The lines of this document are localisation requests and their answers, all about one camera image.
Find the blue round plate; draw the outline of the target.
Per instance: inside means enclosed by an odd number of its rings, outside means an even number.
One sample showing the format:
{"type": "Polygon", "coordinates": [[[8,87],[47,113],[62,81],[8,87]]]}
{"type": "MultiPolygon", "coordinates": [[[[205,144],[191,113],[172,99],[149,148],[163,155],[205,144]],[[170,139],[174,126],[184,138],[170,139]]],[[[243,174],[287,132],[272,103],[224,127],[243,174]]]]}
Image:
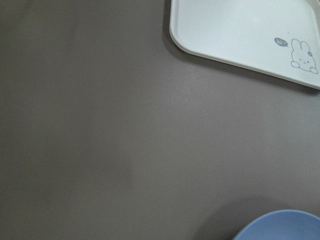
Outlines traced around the blue round plate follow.
{"type": "Polygon", "coordinates": [[[234,240],[318,240],[320,218],[308,212],[285,209],[253,220],[234,240]]]}

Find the cream rabbit tray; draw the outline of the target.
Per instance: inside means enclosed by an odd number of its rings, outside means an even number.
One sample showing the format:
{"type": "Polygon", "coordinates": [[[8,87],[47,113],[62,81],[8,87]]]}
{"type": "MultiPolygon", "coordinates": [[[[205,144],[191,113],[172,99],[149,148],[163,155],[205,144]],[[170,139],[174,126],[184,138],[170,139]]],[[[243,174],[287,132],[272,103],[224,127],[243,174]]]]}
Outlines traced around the cream rabbit tray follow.
{"type": "Polygon", "coordinates": [[[173,0],[169,32],[191,55],[320,87],[317,0],[173,0]]]}

